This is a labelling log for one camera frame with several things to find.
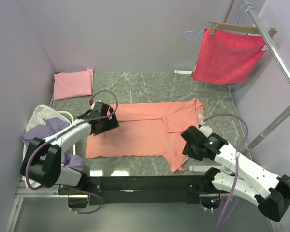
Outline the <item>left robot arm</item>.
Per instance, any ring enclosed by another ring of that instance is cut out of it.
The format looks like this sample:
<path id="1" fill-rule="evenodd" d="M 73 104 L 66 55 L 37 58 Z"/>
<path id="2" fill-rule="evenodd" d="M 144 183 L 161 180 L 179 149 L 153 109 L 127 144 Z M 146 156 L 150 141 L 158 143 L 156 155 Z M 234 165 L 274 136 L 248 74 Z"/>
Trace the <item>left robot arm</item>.
<path id="1" fill-rule="evenodd" d="M 98 135 L 119 127 L 115 115 L 117 109 L 118 105 L 111 107 L 97 101 L 63 130 L 44 139 L 31 140 L 20 170 L 28 188 L 37 190 L 53 185 L 68 185 L 75 194 L 84 193 L 87 182 L 82 179 L 83 174 L 62 165 L 62 155 L 90 135 Z"/>

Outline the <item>salmon orange t shirt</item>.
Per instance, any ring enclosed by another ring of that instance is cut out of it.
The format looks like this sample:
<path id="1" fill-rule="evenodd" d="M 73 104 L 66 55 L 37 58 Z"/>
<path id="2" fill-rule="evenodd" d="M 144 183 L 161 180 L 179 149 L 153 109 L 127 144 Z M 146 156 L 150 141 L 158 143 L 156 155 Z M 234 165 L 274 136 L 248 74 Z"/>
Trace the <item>salmon orange t shirt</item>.
<path id="1" fill-rule="evenodd" d="M 162 156 L 171 172 L 183 171 L 189 159 L 181 133 L 198 127 L 204 104 L 189 101 L 120 104 L 115 113 L 119 127 L 87 138 L 86 159 L 122 156 Z"/>

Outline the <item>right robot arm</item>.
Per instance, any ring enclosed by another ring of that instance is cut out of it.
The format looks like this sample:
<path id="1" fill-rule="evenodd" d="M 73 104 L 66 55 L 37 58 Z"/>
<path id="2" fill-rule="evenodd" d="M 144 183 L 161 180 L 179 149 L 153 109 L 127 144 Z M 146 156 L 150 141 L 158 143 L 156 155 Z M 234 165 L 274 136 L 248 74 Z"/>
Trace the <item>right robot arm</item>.
<path id="1" fill-rule="evenodd" d="M 290 206 L 289 176 L 278 176 L 257 165 L 215 133 L 206 136 L 195 126 L 190 126 L 181 137 L 186 142 L 184 155 L 196 160 L 209 158 L 238 174 L 231 176 L 219 168 L 209 168 L 201 180 L 206 192 L 233 193 L 256 205 L 268 219 L 281 221 Z"/>

